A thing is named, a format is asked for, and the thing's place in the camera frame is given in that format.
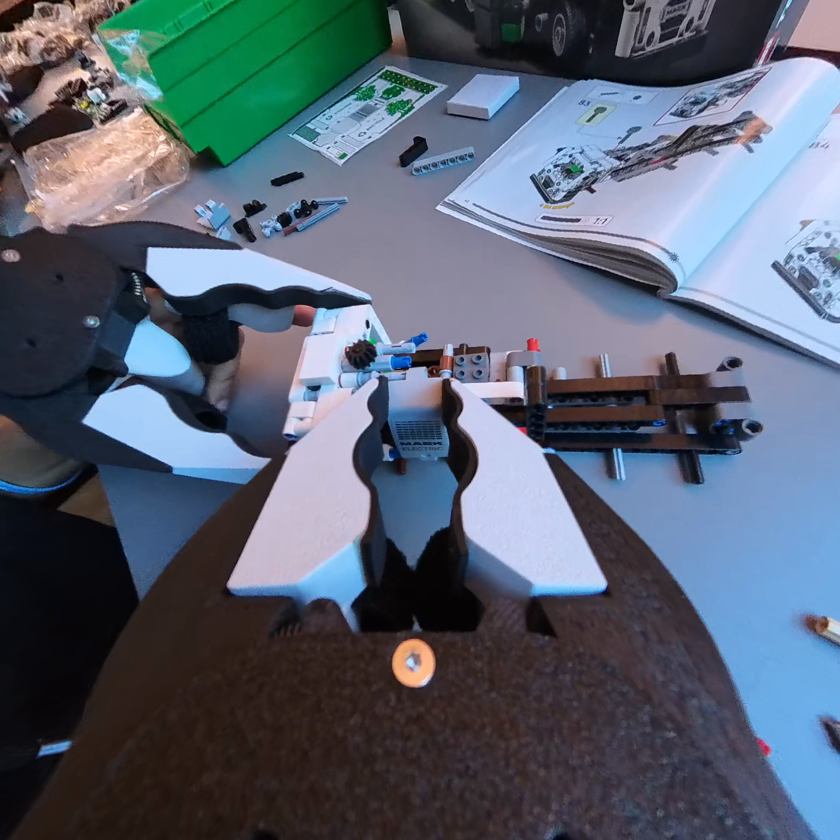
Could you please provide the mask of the person's left hand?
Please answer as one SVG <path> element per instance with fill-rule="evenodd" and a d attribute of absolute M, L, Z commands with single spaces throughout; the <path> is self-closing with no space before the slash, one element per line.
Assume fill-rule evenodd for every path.
<path fill-rule="evenodd" d="M 298 327 L 311 327 L 316 315 L 316 309 L 306 305 L 295 307 L 291 324 Z M 237 355 L 222 364 L 210 364 L 203 367 L 205 374 L 205 387 L 203 399 L 213 404 L 222 413 L 228 411 L 231 400 L 235 394 L 236 377 L 242 361 L 243 347 L 245 343 L 245 332 L 239 327 L 237 332 L 238 352 Z"/>

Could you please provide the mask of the lego truck chassis model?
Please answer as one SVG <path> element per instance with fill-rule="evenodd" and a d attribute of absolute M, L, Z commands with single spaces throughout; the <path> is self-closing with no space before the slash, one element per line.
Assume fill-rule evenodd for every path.
<path fill-rule="evenodd" d="M 537 339 L 506 352 L 467 343 L 425 349 L 426 341 L 425 332 L 390 341 L 369 304 L 318 309 L 290 389 L 284 438 L 297 442 L 367 382 L 402 380 L 411 369 L 465 385 L 545 450 L 612 453 L 618 479 L 623 452 L 671 454 L 685 480 L 701 484 L 702 455 L 738 455 L 763 431 L 750 416 L 740 358 L 682 374 L 669 353 L 663 373 L 613 376 L 604 354 L 597 376 L 569 379 L 543 365 Z M 381 437 L 386 460 L 410 460 L 398 457 L 388 419 Z"/>

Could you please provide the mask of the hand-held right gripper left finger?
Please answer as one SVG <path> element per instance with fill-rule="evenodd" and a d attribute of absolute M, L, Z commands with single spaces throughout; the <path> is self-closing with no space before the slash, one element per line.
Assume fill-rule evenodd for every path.
<path fill-rule="evenodd" d="M 386 537 L 371 478 L 382 462 L 388 381 L 368 381 L 291 446 L 227 581 L 234 595 L 288 596 L 299 608 L 352 603 L 382 579 Z"/>

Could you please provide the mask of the pile of small lego pins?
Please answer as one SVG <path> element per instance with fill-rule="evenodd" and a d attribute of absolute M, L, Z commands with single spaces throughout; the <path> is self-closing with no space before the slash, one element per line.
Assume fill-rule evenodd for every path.
<path fill-rule="evenodd" d="M 782 765 L 812 752 L 824 739 L 820 719 L 838 716 L 838 621 L 776 610 L 759 629 L 759 735 Z"/>

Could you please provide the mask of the green sticker sheet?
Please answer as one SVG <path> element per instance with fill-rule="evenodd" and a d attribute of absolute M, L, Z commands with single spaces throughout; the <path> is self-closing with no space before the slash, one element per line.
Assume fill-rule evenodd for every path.
<path fill-rule="evenodd" d="M 444 89 L 444 83 L 386 66 L 290 136 L 342 165 Z"/>

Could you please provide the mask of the grey lego panel piece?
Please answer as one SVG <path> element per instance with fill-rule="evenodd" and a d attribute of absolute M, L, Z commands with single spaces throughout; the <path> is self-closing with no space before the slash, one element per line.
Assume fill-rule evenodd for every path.
<path fill-rule="evenodd" d="M 425 369 L 406 371 L 388 382 L 388 425 L 398 457 L 431 461 L 448 456 L 448 431 L 442 416 L 443 380 Z"/>

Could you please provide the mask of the cluster of black white parts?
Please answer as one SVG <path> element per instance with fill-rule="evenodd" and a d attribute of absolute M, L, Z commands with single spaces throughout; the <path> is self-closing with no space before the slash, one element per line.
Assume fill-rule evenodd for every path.
<path fill-rule="evenodd" d="M 261 234 L 265 238 L 282 234 L 284 236 L 300 233 L 321 222 L 323 219 L 337 213 L 348 203 L 347 196 L 324 196 L 311 200 L 302 199 L 289 205 L 281 213 L 257 220 Z M 208 200 L 205 204 L 194 207 L 196 222 L 209 230 L 209 235 L 231 241 L 232 233 L 254 244 L 257 240 L 255 229 L 250 220 L 267 210 L 267 205 L 255 199 L 243 205 L 243 216 L 234 220 L 227 206 Z"/>

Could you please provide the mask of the green plastic bin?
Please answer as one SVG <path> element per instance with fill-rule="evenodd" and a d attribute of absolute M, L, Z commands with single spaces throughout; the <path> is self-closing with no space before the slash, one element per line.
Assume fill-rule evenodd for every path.
<path fill-rule="evenodd" d="M 221 165 L 392 42 L 383 1 L 142 1 L 98 37 L 151 117 Z"/>

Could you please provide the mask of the black lego set box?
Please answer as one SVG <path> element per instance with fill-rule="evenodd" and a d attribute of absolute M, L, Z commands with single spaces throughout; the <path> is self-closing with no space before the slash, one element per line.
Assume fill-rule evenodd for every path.
<path fill-rule="evenodd" d="M 805 1 L 399 1 L 408 54 L 575 80 L 680 86 L 766 62 Z"/>

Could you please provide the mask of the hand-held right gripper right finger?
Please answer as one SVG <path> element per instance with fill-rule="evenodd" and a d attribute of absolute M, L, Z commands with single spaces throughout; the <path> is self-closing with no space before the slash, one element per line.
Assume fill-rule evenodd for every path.
<path fill-rule="evenodd" d="M 542 448 L 455 380 L 443 381 L 441 408 L 456 480 L 441 628 L 475 629 L 497 596 L 604 594 L 605 574 Z"/>

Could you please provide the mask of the clear plastic bags of parts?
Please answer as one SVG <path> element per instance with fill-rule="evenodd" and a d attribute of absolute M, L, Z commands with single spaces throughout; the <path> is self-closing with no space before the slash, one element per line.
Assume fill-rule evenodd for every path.
<path fill-rule="evenodd" d="M 154 119 L 159 28 L 131 2 L 2 2 L 2 175 L 15 167 L 42 225 L 136 217 L 190 174 Z"/>

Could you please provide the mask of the open instruction booklet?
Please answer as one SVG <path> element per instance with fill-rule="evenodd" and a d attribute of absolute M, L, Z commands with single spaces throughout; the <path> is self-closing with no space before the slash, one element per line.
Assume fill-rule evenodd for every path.
<path fill-rule="evenodd" d="M 561 90 L 438 209 L 838 367 L 839 75 Z"/>

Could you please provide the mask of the light grey lego beam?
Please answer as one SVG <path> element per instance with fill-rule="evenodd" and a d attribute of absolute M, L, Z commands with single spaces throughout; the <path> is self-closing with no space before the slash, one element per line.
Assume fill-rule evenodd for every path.
<path fill-rule="evenodd" d="M 410 168 L 413 175 L 424 175 L 460 165 L 471 164 L 475 158 L 475 150 L 472 146 L 469 146 L 444 154 L 431 154 L 414 161 Z"/>

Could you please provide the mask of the white rectangular block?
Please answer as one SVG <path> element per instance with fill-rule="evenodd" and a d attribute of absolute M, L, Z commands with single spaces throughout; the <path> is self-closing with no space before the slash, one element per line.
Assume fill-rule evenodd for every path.
<path fill-rule="evenodd" d="M 447 101 L 447 115 L 491 120 L 519 91 L 516 76 L 476 74 Z"/>

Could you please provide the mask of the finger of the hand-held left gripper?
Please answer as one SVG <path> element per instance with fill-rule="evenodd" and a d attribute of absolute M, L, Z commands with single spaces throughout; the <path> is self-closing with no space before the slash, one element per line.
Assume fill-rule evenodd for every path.
<path fill-rule="evenodd" d="M 200 428 L 180 398 L 134 384 L 101 395 L 83 424 L 171 468 L 173 474 L 244 485 L 270 462 L 225 431 Z"/>
<path fill-rule="evenodd" d="M 148 248 L 145 272 L 185 316 L 240 304 L 281 310 L 371 302 L 362 290 L 245 248 Z"/>

